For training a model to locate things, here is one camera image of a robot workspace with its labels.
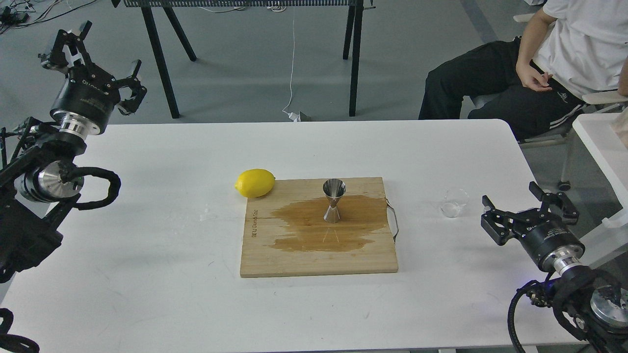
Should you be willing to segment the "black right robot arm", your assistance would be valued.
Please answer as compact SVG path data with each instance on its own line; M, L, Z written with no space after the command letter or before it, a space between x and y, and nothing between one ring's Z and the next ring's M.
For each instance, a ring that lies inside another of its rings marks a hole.
M627 291L616 277L581 262L585 246L568 229L579 212L563 192L543 191L535 182L530 192L541 206L518 213L497 209L487 195L481 226L502 246L517 239L540 271L543 282L532 280L516 291L507 314L514 349L523 346L516 334L514 315L518 301L527 296L534 306L552 309L556 321L578 340L599 353L623 353L627 342Z

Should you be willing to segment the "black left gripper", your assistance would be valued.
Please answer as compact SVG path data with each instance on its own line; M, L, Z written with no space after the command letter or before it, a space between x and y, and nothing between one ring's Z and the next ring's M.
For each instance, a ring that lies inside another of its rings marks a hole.
M115 79L112 74L94 66L84 45L92 22L80 26L79 34L58 30L44 53L38 54L41 67L65 75L65 82L50 110L50 116L61 122L65 118L83 118L91 123L89 134L103 134L112 111L117 105L124 116L134 114L141 105L147 89L138 78L141 60L131 64L126 78ZM119 89L131 90L130 98L121 100Z

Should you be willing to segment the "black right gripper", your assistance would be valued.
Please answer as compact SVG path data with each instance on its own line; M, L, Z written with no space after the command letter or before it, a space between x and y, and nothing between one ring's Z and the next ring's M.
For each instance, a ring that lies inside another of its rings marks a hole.
M482 196L484 214L481 226L499 246L504 246L509 239L520 241L525 252L538 266L539 270L564 274L572 268L583 266L580 257L585 246L568 230L564 224L577 224L579 211L564 192L553 194L545 192L534 181L529 183L529 191L540 201L536 210L537 217L546 221L530 224L525 211L514 213L497 209L487 195ZM562 214L557 220L550 212L550 206L560 208Z

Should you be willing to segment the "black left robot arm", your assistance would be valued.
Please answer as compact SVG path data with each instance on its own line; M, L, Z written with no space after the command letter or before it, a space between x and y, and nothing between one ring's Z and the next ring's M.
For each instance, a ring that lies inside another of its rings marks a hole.
M105 132L114 109L135 113L146 95L137 76L115 78L92 61L84 45L92 26L78 33L59 30L39 55L41 65L61 72L65 82L50 110L51 121L26 118L1 130L1 281L39 266L61 246L58 227L74 209L92 210L117 199L121 179L99 167L78 167L90 135Z

